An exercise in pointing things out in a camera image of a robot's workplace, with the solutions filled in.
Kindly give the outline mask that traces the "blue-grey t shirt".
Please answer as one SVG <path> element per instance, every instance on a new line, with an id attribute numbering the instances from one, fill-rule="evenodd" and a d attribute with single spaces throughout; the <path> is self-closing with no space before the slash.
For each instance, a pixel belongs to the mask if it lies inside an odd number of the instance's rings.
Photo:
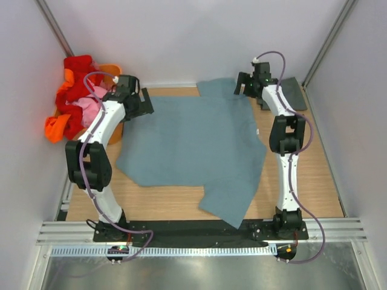
<path id="1" fill-rule="evenodd" d="M 197 84 L 199 96 L 159 96 L 154 112 L 124 126 L 116 166 L 144 187 L 202 186 L 200 209 L 239 228 L 256 194 L 267 148 L 233 78 Z"/>

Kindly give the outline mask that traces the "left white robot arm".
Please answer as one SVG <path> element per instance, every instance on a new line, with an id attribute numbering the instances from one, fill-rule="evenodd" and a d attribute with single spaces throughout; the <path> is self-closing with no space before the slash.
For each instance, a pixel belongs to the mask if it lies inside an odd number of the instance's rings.
<path id="1" fill-rule="evenodd" d="M 136 76 L 112 76 L 112 90 L 102 98 L 92 92 L 100 109 L 89 128 L 65 145 L 68 177 L 90 198 L 99 214 L 94 227 L 95 241 L 120 242 L 132 234 L 125 212 L 110 186 L 112 166 L 106 147 L 119 124 L 153 113 L 146 88 Z"/>

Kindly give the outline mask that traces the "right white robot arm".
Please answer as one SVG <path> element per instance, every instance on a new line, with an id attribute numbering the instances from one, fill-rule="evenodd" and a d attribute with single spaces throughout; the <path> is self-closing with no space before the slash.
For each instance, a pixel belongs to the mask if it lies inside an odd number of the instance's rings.
<path id="1" fill-rule="evenodd" d="M 278 164 L 279 197 L 272 221 L 256 226 L 255 236 L 267 240 L 307 240 L 308 232 L 298 199 L 298 154 L 304 143 L 305 120 L 296 115 L 285 98 L 280 81 L 273 78 L 268 62 L 252 61 L 253 72 L 238 74 L 235 94 L 241 92 L 265 103 L 275 116 L 269 148 Z"/>

